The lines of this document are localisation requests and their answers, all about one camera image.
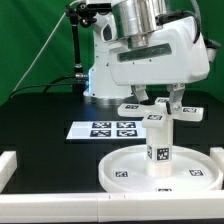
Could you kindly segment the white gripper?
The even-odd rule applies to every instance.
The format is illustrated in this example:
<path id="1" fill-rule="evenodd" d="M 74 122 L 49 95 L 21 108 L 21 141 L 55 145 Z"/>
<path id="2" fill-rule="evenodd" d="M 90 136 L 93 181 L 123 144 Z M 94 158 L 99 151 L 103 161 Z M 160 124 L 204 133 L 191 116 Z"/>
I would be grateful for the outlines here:
<path id="1" fill-rule="evenodd" d="M 210 70 L 203 37 L 194 43 L 195 34 L 194 18 L 186 17 L 150 34 L 147 47 L 130 50 L 125 42 L 113 44 L 109 51 L 113 80 L 119 86 L 132 85 L 138 103 L 149 100 L 145 85 L 169 84 L 167 112 L 179 113 L 184 83 L 203 80 Z"/>

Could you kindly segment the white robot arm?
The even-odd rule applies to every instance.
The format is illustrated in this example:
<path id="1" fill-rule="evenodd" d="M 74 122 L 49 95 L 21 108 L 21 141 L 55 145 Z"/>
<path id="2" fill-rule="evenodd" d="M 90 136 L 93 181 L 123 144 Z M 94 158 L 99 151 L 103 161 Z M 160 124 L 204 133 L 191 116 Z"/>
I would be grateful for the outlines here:
<path id="1" fill-rule="evenodd" d="M 167 0 L 86 0 L 94 12 L 94 64 L 84 95 L 95 102 L 145 101 L 165 85 L 167 110 L 182 109 L 185 85 L 205 79 L 220 44 L 202 35 L 200 13 L 171 11 Z"/>

